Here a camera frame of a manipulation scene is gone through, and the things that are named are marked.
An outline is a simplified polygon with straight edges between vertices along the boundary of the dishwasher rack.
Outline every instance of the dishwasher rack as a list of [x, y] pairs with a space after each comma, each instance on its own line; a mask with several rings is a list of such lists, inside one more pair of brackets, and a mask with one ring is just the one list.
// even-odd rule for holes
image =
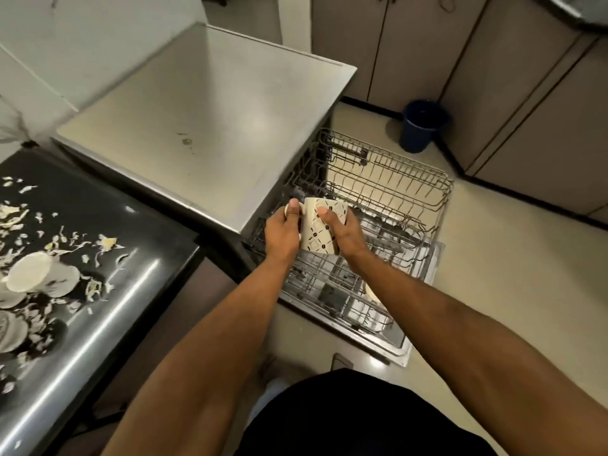
[[[249, 241], [252, 256], [258, 263], [263, 259], [265, 219], [289, 198], [329, 198], [349, 204], [374, 253], [424, 278], [437, 260], [437, 232], [451, 190], [452, 180], [437, 168], [323, 129], [256, 224]], [[301, 250], [282, 297], [329, 318], [334, 327], [365, 337], [389, 359], [409, 351], [390, 314], [365, 294], [365, 283], [341, 256]]]

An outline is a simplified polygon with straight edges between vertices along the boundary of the blue trash bin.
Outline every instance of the blue trash bin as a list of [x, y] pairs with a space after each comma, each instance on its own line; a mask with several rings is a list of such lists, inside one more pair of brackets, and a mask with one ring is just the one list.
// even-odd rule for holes
[[412, 101], [403, 110], [399, 145], [406, 152], [420, 153], [429, 145], [433, 135], [449, 120], [449, 114], [435, 101]]

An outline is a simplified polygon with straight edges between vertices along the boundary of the person's right hand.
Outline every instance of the person's right hand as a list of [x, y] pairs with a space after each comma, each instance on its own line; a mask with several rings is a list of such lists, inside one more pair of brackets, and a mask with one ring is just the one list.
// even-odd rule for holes
[[331, 227], [340, 247], [340, 254], [346, 258], [350, 268], [359, 273], [358, 268], [361, 258], [367, 256], [371, 251], [365, 243], [363, 230], [361, 230], [361, 224], [357, 216], [349, 208], [346, 211], [346, 224], [343, 224], [337, 214], [324, 206], [318, 207], [317, 213], [323, 219], [323, 222]]

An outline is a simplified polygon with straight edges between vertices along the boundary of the person's left hand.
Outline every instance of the person's left hand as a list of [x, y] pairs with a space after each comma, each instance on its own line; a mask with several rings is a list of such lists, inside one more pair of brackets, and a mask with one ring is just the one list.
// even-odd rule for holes
[[280, 264], [291, 267], [300, 247], [298, 232], [300, 202], [297, 198], [289, 200], [287, 218], [285, 218], [284, 210], [284, 208], [279, 208], [275, 214], [266, 220], [264, 230], [266, 259], [278, 261]]

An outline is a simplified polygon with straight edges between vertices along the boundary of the cabinet handle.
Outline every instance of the cabinet handle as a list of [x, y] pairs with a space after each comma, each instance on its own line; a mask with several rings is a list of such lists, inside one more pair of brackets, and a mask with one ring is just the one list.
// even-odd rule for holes
[[456, 1], [455, 0], [438, 0], [439, 7], [443, 9], [447, 14], [452, 14], [456, 11]]

